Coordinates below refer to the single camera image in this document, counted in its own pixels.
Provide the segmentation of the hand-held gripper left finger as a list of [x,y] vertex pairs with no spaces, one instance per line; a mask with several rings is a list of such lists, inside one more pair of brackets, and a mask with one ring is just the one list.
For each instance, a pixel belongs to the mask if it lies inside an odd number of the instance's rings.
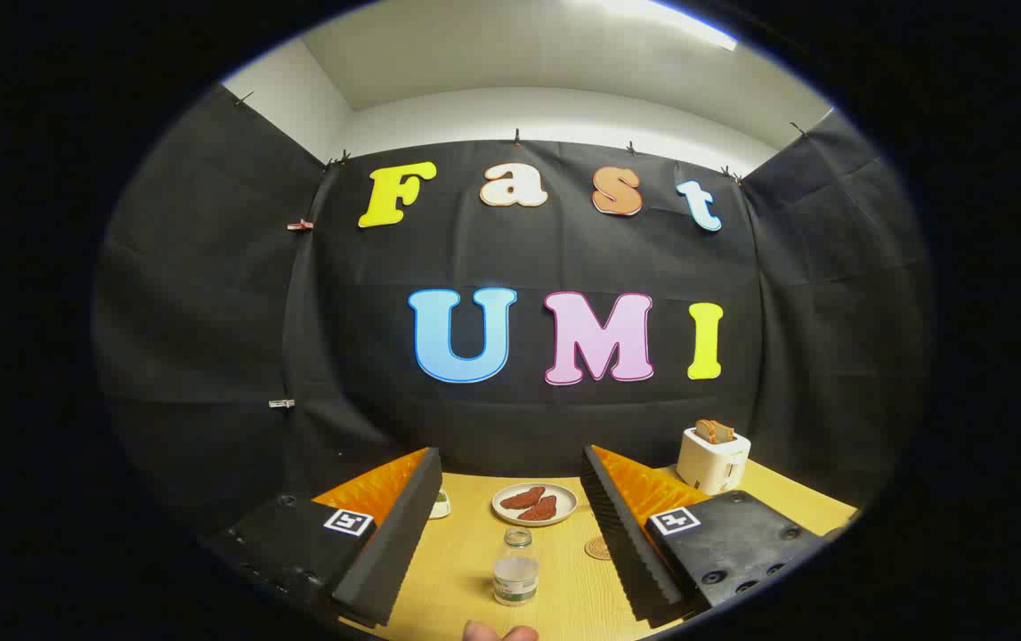
[[322,623],[391,619],[442,484],[420,448],[324,492],[286,490],[208,537],[242,579]]

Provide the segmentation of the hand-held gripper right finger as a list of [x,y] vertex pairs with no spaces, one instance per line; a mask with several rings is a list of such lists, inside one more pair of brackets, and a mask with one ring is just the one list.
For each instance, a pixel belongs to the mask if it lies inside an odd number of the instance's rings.
[[749,492],[710,496],[596,445],[580,483],[633,613],[651,624],[741,600],[826,547]]

